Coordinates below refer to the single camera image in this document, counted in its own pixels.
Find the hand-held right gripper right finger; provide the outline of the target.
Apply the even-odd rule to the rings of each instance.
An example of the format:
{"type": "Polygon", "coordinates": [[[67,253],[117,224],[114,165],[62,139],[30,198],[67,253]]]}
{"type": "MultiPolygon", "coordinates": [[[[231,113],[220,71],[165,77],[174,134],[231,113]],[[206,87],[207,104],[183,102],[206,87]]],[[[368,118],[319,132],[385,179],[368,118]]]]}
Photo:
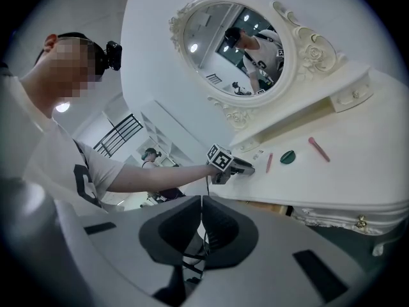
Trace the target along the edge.
{"type": "Polygon", "coordinates": [[[298,221],[233,200],[217,201],[254,221],[259,240],[241,264],[206,272],[203,306],[348,306],[372,284],[374,272],[298,221]],[[346,285],[345,293],[325,302],[293,256],[307,250],[346,285]]]}

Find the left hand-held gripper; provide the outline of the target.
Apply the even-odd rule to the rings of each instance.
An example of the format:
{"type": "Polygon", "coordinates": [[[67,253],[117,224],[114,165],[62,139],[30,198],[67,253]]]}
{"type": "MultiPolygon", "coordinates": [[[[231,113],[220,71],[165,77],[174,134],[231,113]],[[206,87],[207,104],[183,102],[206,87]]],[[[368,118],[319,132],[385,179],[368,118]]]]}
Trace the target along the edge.
{"type": "Polygon", "coordinates": [[[253,165],[243,159],[236,158],[225,148],[213,144],[206,153],[208,164],[219,172],[212,176],[212,184],[223,185],[235,174],[252,175],[255,172],[253,165]]]}

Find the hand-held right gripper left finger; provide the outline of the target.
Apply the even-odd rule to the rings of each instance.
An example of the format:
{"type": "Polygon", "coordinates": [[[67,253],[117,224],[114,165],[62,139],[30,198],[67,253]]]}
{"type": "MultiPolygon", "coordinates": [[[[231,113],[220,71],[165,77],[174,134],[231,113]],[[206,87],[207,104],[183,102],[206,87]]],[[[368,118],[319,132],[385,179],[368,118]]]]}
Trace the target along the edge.
{"type": "Polygon", "coordinates": [[[187,303],[196,289],[184,252],[200,222],[198,196],[126,212],[78,216],[57,203],[82,303],[187,303]]]}

